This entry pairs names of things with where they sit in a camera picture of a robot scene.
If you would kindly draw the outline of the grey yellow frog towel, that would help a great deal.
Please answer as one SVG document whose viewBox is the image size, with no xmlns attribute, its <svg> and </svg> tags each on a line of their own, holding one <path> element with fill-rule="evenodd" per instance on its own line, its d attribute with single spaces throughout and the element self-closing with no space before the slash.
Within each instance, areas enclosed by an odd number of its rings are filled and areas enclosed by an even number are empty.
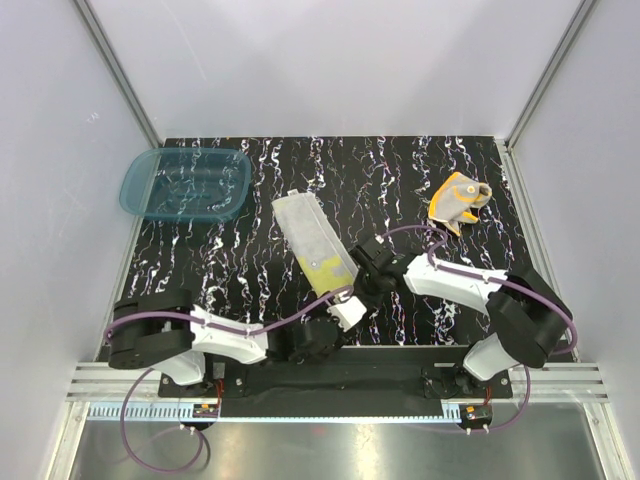
<svg viewBox="0 0 640 480">
<path fill-rule="evenodd" d="M 358 267 L 313 193 L 292 191 L 272 201 L 276 222 L 313 291 L 352 286 Z"/>
</svg>

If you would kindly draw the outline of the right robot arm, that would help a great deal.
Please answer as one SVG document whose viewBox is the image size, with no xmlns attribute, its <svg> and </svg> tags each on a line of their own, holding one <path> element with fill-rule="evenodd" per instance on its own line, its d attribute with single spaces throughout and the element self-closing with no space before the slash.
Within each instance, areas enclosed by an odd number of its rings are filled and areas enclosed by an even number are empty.
<svg viewBox="0 0 640 480">
<path fill-rule="evenodd" d="M 400 287 L 416 296 L 437 297 L 473 309 L 490 320 L 492 333 L 475 342 L 454 371 L 466 396 L 486 389 L 497 374 L 523 365 L 539 369 L 560 349 L 568 333 L 576 339 L 570 310 L 532 267 L 487 270 L 441 260 L 430 247 L 423 254 L 397 254 L 381 237 L 354 247 L 358 294 L 379 296 Z"/>
</svg>

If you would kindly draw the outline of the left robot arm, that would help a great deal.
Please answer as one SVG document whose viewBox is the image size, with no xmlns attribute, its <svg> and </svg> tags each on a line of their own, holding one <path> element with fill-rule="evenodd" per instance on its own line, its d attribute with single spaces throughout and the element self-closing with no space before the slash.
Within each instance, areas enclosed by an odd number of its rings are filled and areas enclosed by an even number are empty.
<svg viewBox="0 0 640 480">
<path fill-rule="evenodd" d="M 286 321 L 243 324 L 206 311 L 185 289 L 123 299 L 105 329 L 113 369 L 154 369 L 196 396 L 215 386 L 208 355 L 259 365 L 331 353 L 352 326 L 342 295 L 324 295 Z"/>
</svg>

